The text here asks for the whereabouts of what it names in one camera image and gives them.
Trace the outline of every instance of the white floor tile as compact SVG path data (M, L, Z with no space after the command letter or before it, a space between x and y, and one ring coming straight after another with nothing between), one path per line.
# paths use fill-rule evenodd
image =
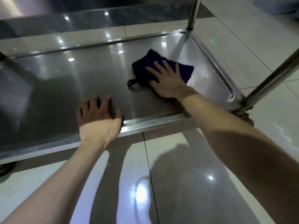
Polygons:
M216 18L197 19L193 34L203 41L240 89L258 86L271 73Z
M270 16L253 0L203 0L204 5L271 71L299 48L299 23L292 15ZM287 81L299 79L299 70Z
M274 223L199 130L144 132L159 223Z
M69 153L65 159L73 151L63 151ZM0 179L0 222L65 162L56 162L60 156L61 152L20 161L11 176ZM155 210L155 203L140 133L117 138L99 158L71 223L158 223L150 208Z
M147 35L159 33L164 31L173 31L179 29L186 29L188 20L160 22L160 23L145 23L137 25L125 26L127 37L138 35Z
M287 82L287 84L294 88L295 83L292 82ZM244 95L248 95L253 89L241 91ZM255 128L271 138L299 162L298 111L299 99L285 84L282 84L258 102L248 113L254 121Z
M112 39L125 38L123 26L94 30L65 32L0 40L1 52L8 56L22 53L45 52L76 47Z

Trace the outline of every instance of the dark purple rag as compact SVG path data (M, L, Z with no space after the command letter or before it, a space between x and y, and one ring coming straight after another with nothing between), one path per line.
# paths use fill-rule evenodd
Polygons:
M130 79L128 81L127 85L129 86L129 88L137 82L140 84L140 86L149 86L148 82L151 80L155 80L156 82L159 82L158 78L152 73L150 73L148 70L146 70L145 68L151 67L158 71L158 69L154 65L154 61L157 61L161 66L164 66L162 62L163 60L167 61L167 63L169 64L169 66L172 68L174 72L176 71L177 62L168 60L165 57L161 56L156 51L150 49L143 58L137 60L132 64L133 72L136 78ZM178 63L178 65L180 68L181 78L185 83L187 83L188 80L191 78L194 67L190 65L180 64L180 63Z

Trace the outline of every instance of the shiny metal surface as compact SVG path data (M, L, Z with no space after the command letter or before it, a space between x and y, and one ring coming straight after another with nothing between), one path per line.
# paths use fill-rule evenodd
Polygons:
M185 30L17 56L1 70L1 94L6 94L0 97L6 120L1 125L10 129L1 139L1 162L77 147L80 138L74 111L93 95L110 94L111 110L122 110L124 126L119 136L188 118L176 100L163 99L151 88L128 89L126 83L134 77L131 64L150 48L193 65L188 85L211 101L230 110L239 106L239 89Z
M192 11L189 17L188 25L187 25L187 30L193 30L194 28L199 5L200 5L200 0L194 1L192 6Z
M0 0L0 20L174 1L190 0Z
M298 68L299 48L244 99L244 106L241 107L237 113L245 113L277 86L283 83L285 79L297 71Z

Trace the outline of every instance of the blue object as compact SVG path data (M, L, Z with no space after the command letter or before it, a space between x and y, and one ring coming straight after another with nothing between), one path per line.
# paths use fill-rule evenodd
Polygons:
M148 70L146 70L145 68L151 67L156 71L159 71L154 65L154 61L157 61L161 66L164 66L162 62L163 60L167 61L167 63L169 64L169 66L172 68L174 72L176 71L177 62L168 60L165 57L161 56L156 51L150 49L146 54L146 56L144 56L143 58L137 60L132 64L135 79L130 79L128 81L127 85L129 86L129 88L135 83L139 83L140 86L150 86L149 81L151 80L155 80L156 82L159 82L158 78L152 73L150 73ZM190 65L180 64L180 63L178 63L178 65L180 68L181 78L185 83L187 83L191 78L194 67Z

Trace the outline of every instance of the stainless steel cart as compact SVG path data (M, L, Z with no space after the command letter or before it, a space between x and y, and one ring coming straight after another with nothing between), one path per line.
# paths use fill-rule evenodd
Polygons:
M182 30L20 56L0 53L0 164L78 147L74 110L92 95L103 98L110 94L112 109L117 106L123 111L119 137L187 121L190 115L177 101L163 99L150 88L127 88L127 81L134 77L131 64L150 48L193 65L188 85L237 115L252 108L299 67L298 49L244 97L192 33L199 4L194 1L187 28Z

